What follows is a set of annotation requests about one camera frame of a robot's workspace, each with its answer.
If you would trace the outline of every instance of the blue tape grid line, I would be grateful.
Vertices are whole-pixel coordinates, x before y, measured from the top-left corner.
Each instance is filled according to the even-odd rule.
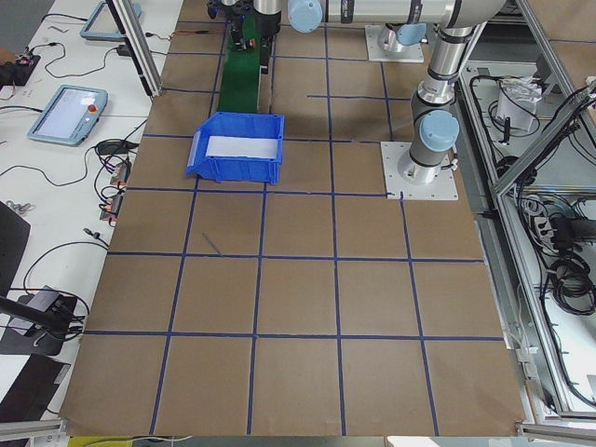
[[[443,264],[484,264],[482,259],[449,259],[449,258],[366,258],[352,256],[286,256],[280,254],[234,254],[234,253],[179,253],[167,251],[108,251],[109,256],[175,256],[187,258],[223,258],[223,259],[280,259],[291,261],[337,261],[337,262],[369,262],[369,263],[443,263]]]
[[[298,340],[399,340],[425,342],[504,342],[503,337],[460,336],[460,335],[375,335],[375,334],[331,334],[331,333],[253,333],[253,332],[186,332],[186,331],[118,331],[118,330],[84,330],[85,335],[104,336],[153,336],[153,337],[186,337],[186,338],[276,338]]]
[[[211,23],[206,21],[192,21],[192,20],[180,20],[180,23]],[[139,331],[139,332],[127,332],[127,331],[85,331],[87,334],[94,334],[94,335],[146,335],[146,336],[164,336],[166,337],[166,344],[164,348],[164,355],[162,359],[161,365],[161,372],[159,377],[158,388],[156,392],[156,401],[154,407],[154,413],[152,417],[151,429],[150,433],[154,434],[156,429],[156,421],[159,412],[159,404],[161,399],[161,392],[163,388],[163,383],[165,379],[165,372],[167,369],[168,364],[168,355],[169,355],[169,344],[171,338],[173,337],[221,337],[221,338],[250,338],[251,339],[251,369],[250,369],[250,391],[249,391],[249,408],[248,408],[248,418],[247,418],[247,434],[250,435],[252,432],[252,406],[253,406],[253,396],[254,396],[254,375],[255,375],[255,362],[256,362],[256,349],[257,349],[257,340],[259,338],[269,338],[269,339],[315,339],[315,340],[336,340],[337,341],[337,356],[338,356],[338,378],[339,378],[339,397],[340,397],[340,414],[341,414],[341,426],[342,426],[342,434],[345,436],[347,435],[346,429],[346,421],[345,421],[345,397],[344,397],[344,377],[343,377],[343,359],[342,359],[342,341],[343,340],[401,340],[401,341],[418,341],[422,348],[422,355],[423,355],[423,362],[424,362],[424,369],[425,369],[425,376],[427,381],[427,392],[428,398],[430,403],[431,415],[433,420],[433,427],[435,431],[435,435],[439,436],[439,424],[437,420],[436,408],[434,403],[434,397],[432,392],[432,384],[430,379],[430,372],[428,367],[427,361],[427,351],[426,351],[426,341],[438,341],[438,342],[474,342],[474,341],[483,341],[483,342],[503,342],[502,337],[488,337],[488,336],[425,336],[422,327],[422,320],[421,320],[421,313],[420,307],[418,303],[418,296],[415,284],[415,276],[413,266],[415,263],[466,263],[466,264],[480,264],[484,261],[482,259],[430,259],[430,258],[419,258],[415,259],[412,257],[411,245],[410,245],[410,238],[408,233],[408,224],[406,219],[406,212],[403,203],[403,197],[400,201],[400,208],[402,212],[402,219],[404,225],[404,234],[406,239],[406,249],[407,249],[407,258],[395,258],[395,259],[387,259],[387,258],[346,258],[340,257],[338,255],[338,248],[337,248],[337,222],[336,222],[336,212],[335,212],[335,198],[337,196],[361,196],[361,197],[385,197],[385,195],[378,195],[378,194],[343,194],[343,193],[336,193],[335,192],[335,181],[334,181],[334,171],[333,171],[333,145],[335,143],[349,143],[351,141],[344,141],[344,140],[337,140],[335,141],[332,138],[332,99],[365,99],[365,100],[374,100],[374,101],[385,101],[386,102],[386,112],[387,112],[387,124],[389,129],[389,134],[391,140],[393,140],[393,129],[391,124],[391,113],[390,113],[390,102],[392,101],[409,101],[409,98],[390,98],[387,94],[387,84],[386,84],[386,74],[383,63],[380,63],[382,76],[383,76],[383,84],[384,84],[384,91],[385,97],[384,98],[376,98],[376,97],[356,97],[356,96],[332,96],[331,95],[331,77],[330,77],[330,61],[360,61],[360,60],[350,60],[350,59],[342,59],[342,58],[330,58],[329,57],[329,41],[328,41],[328,29],[333,27],[324,27],[324,35],[325,35],[325,57],[324,58],[311,58],[311,57],[286,57],[286,56],[277,56],[273,55],[272,63],[273,63],[273,73],[272,73],[272,82],[275,73],[275,62],[276,59],[314,59],[314,60],[325,60],[326,64],[326,84],[327,84],[327,94],[326,95],[313,95],[312,97],[317,97],[321,99],[327,100],[327,107],[328,107],[328,125],[329,125],[329,139],[328,140],[308,140],[308,139],[287,139],[287,141],[304,141],[304,142],[328,142],[330,146],[330,160],[331,160],[331,180],[332,180],[332,190],[330,193],[303,193],[303,192],[292,192],[292,191],[268,191],[267,185],[264,185],[262,191],[217,191],[217,190],[208,190],[208,189],[201,189],[199,186],[199,180],[197,179],[195,182],[195,188],[193,189],[184,189],[184,188],[141,188],[141,187],[132,187],[130,190],[137,190],[137,191],[178,191],[178,192],[189,192],[193,193],[193,200],[192,200],[192,207],[189,214],[188,219],[188,226],[185,235],[184,247],[182,253],[159,253],[159,252],[133,252],[133,251],[110,251],[110,255],[114,256],[125,256],[125,255],[139,255],[139,256],[180,256],[181,263],[179,269],[179,275],[177,279],[174,299],[171,307],[170,319],[169,319],[169,326],[167,331]],[[186,90],[181,88],[168,88],[172,91],[179,91],[184,93],[203,93],[203,94],[210,94],[211,101],[210,101],[210,111],[212,111],[215,94],[217,93],[217,79],[219,77],[219,72],[221,69],[223,54],[224,54],[224,42],[225,42],[225,34],[223,35],[222,39],[222,47],[220,53],[172,53],[172,54],[184,54],[184,55],[217,55],[219,56],[219,63],[217,66],[217,73],[215,76],[215,81],[213,85],[213,90]],[[144,137],[149,138],[182,138],[182,139],[192,139],[192,135],[162,135],[162,134],[144,134]],[[261,194],[263,195],[263,203],[262,203],[262,215],[261,215],[261,231],[260,231],[260,242],[259,242],[259,253],[256,255],[235,255],[235,254],[228,254],[228,255],[218,255],[218,254],[211,254],[211,253],[188,253],[188,242],[192,230],[193,224],[193,216],[195,212],[196,203],[198,200],[198,193],[213,193],[213,194]],[[265,214],[266,214],[266,197],[268,194],[280,194],[280,195],[319,195],[319,196],[330,196],[332,199],[332,229],[333,229],[333,256],[332,257],[317,257],[317,256],[267,256],[264,255],[264,231],[265,231]],[[250,258],[250,259],[257,259],[258,260],[258,271],[257,271],[257,281],[256,281],[256,291],[255,291],[255,307],[254,307],[254,315],[253,315],[253,328],[251,333],[227,333],[227,332],[178,332],[173,330],[173,324],[175,320],[176,314],[176,306],[178,303],[179,292],[182,284],[183,278],[183,268],[185,259],[187,257],[224,257],[224,258]],[[336,311],[336,334],[287,334],[287,333],[258,333],[258,312],[259,312],[259,298],[260,298],[260,288],[261,288],[261,274],[262,274],[262,263],[263,259],[288,259],[288,260],[328,260],[334,262],[334,282],[335,282],[335,311]],[[395,262],[395,263],[408,263],[410,268],[411,274],[411,282],[413,287],[413,299],[415,304],[416,310],[416,317],[418,323],[418,334],[417,335],[350,335],[350,334],[342,334],[341,330],[341,312],[340,312],[340,290],[339,290],[339,277],[338,277],[338,263],[340,262],[359,262],[359,261],[375,261],[375,262]]]
[[[435,430],[435,436],[439,436],[439,421],[437,420],[437,410],[435,408],[435,399],[432,393],[432,383],[430,381],[430,370],[428,368],[427,347],[425,344],[425,335],[422,327],[422,316],[420,314],[420,304],[418,303],[418,291],[416,289],[416,277],[413,269],[412,248],[410,246],[410,234],[408,232],[408,220],[406,218],[406,208],[403,203],[403,195],[400,198],[401,215],[403,219],[403,233],[406,239],[406,251],[408,253],[408,266],[410,268],[410,278],[412,282],[412,292],[414,306],[416,310],[416,320],[418,323],[418,334],[420,335],[420,347],[422,348],[422,361],[425,368],[425,377],[427,379],[428,401],[430,403],[430,413],[432,416],[432,425]]]
[[[273,54],[275,55],[275,51],[277,46],[274,44],[273,46]],[[270,67],[271,68],[271,88],[274,88],[275,83],[275,65]],[[271,113],[271,104],[269,104],[269,113]],[[249,408],[247,411],[247,421],[246,421],[246,434],[250,435],[252,433],[252,408],[254,402],[254,374],[255,374],[255,364],[256,364],[256,357],[257,357],[257,339],[258,339],[258,325],[259,325],[259,303],[261,298],[261,277],[263,273],[263,247],[264,247],[264,224],[265,224],[265,215],[267,211],[267,183],[263,184],[263,194],[262,204],[261,204],[261,229],[259,233],[259,255],[257,261],[257,278],[256,278],[256,292],[254,295],[254,313],[252,316],[252,343],[251,343],[251,369],[249,375]]]
[[[339,383],[339,411],[342,426],[342,436],[347,435],[347,427],[345,424],[345,396],[344,396],[344,363],[342,356],[342,321],[341,310],[339,302],[339,272],[337,265],[337,217],[336,217],[336,203],[335,203],[335,169],[333,168],[333,142],[332,142],[332,101],[331,101],[331,76],[329,70],[329,38],[327,25],[323,29],[325,35],[325,82],[327,89],[327,119],[329,131],[329,158],[331,167],[331,185],[332,185],[332,229],[333,229],[333,280],[335,290],[335,325],[337,328],[337,371]]]
[[[225,44],[225,34],[223,34],[223,36],[222,36],[222,45],[220,48],[221,54],[224,53],[224,44]],[[219,73],[220,73],[220,69],[222,66],[222,58],[223,58],[223,55],[220,55],[218,64],[217,64],[217,70],[216,70],[215,76],[213,78],[213,89],[211,90],[211,101],[210,101],[210,115],[211,115],[211,111],[213,110],[213,103],[214,103],[214,99],[215,99],[214,92],[217,88],[217,80],[219,78]],[[163,358],[162,358],[162,362],[161,362],[161,370],[159,372],[159,381],[157,383],[156,400],[155,400],[155,404],[154,404],[153,415],[151,418],[151,427],[149,428],[149,433],[151,435],[155,434],[155,431],[156,431],[157,416],[159,415],[159,405],[161,403],[161,392],[163,389],[164,379],[166,376],[166,369],[168,367],[169,344],[171,341],[171,333],[173,332],[173,328],[174,328],[174,320],[176,318],[176,307],[178,304],[178,298],[180,296],[180,288],[181,288],[181,284],[182,284],[182,280],[183,280],[184,264],[186,262],[186,256],[184,256],[184,255],[186,254],[186,251],[188,250],[188,242],[190,240],[190,235],[191,235],[192,228],[193,228],[193,218],[195,215],[196,200],[197,200],[197,196],[198,196],[198,182],[199,182],[199,179],[197,177],[195,180],[196,191],[193,192],[193,200],[192,200],[189,215],[188,215],[186,234],[184,236],[184,245],[183,245],[183,253],[182,253],[183,256],[181,256],[181,260],[180,260],[180,267],[178,270],[178,278],[176,280],[176,289],[174,292],[174,299],[172,301],[171,310],[170,310],[170,314],[169,314],[169,325],[168,325],[168,333],[169,334],[166,335],[166,343],[164,345],[164,354],[163,354]]]

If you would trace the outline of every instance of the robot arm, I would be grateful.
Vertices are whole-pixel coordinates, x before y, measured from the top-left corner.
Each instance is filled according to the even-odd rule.
[[[289,18],[297,31],[312,31],[327,22],[384,22],[413,25],[438,23],[439,40],[427,76],[412,98],[415,136],[399,170],[411,183],[434,181],[440,163],[459,134],[457,120],[447,111],[454,83],[466,55],[475,44],[474,34],[505,4],[505,0],[289,0]]]
[[[279,33],[281,23],[281,0],[254,0],[254,26],[261,35],[260,64],[261,73],[269,73],[269,59],[273,39]]]

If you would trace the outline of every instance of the cardboard floor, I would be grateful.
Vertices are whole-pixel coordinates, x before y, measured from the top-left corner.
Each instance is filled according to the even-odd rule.
[[[575,88],[586,86],[596,73],[596,2],[528,0],[555,54]],[[596,121],[596,110],[589,109]]]
[[[385,197],[425,65],[360,28],[283,26],[281,182],[184,176],[224,24],[187,1],[61,416],[71,435],[506,436],[523,419],[487,269],[456,202]]]

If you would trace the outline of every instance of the tablet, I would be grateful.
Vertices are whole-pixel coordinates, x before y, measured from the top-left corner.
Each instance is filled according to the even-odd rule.
[[[107,102],[105,90],[60,86],[27,137],[38,142],[76,146],[87,138]]]
[[[134,13],[139,18],[141,16],[141,6],[137,3],[132,4]],[[101,1],[89,16],[87,22],[80,31],[81,37],[87,40],[109,40],[112,42],[123,42],[124,37],[118,31],[114,17],[107,4]]]

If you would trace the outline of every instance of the white table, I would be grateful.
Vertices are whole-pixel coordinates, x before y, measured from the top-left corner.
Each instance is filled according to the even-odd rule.
[[[137,0],[141,5],[141,24],[145,31],[166,36],[170,34],[178,19],[183,0]],[[64,13],[87,17],[97,5],[97,0],[56,0],[50,13]],[[55,74],[84,73],[102,66],[105,51],[117,44],[114,42],[91,42],[79,36],[83,22],[49,17],[40,25],[30,47],[48,42],[61,42],[66,47],[66,58],[50,67]],[[68,30],[62,34],[50,29],[57,26]],[[150,48],[167,52],[168,41],[149,38]],[[22,164],[42,169],[56,183],[78,179],[84,172],[84,153],[97,142],[112,138],[124,138],[139,126],[149,115],[151,101],[145,95],[130,58],[110,54],[106,68],[83,77],[55,79],[44,65],[61,55],[59,47],[39,48],[35,53],[42,56],[27,86],[16,88],[15,96],[2,105],[27,105],[44,108],[49,99],[62,84],[73,84],[108,91],[109,101],[98,124],[88,139],[77,147],[33,142],[26,133],[38,114],[29,111],[0,111],[0,172],[10,166]],[[157,68],[161,71],[165,57],[155,55]],[[12,87],[4,87],[0,98],[6,98]],[[130,139],[137,142],[142,128]],[[23,275],[29,266],[45,251],[69,241],[93,239],[83,233],[87,227],[102,233],[110,241],[113,229],[99,220],[99,199],[93,189],[100,162],[91,151],[88,155],[88,177],[70,186],[55,187],[46,182],[39,172],[14,169],[0,177],[0,200],[34,204],[34,209],[23,217],[31,224],[31,235],[15,277],[14,287],[20,287]],[[98,180],[101,187],[109,183],[109,174],[103,172]],[[27,285],[31,288],[48,285],[56,289],[71,291],[92,304],[97,283],[102,271],[105,251],[90,245],[75,245],[54,251],[34,269]],[[21,292],[11,292],[8,297],[16,299]],[[83,313],[81,304],[77,312]],[[6,325],[8,317],[0,315],[0,325]],[[55,357],[66,363],[74,363],[78,342],[64,344],[61,353]],[[5,396],[27,356],[0,356],[0,400]],[[64,399],[68,378],[64,380],[49,407],[57,411]],[[46,413],[44,418],[55,416]]]

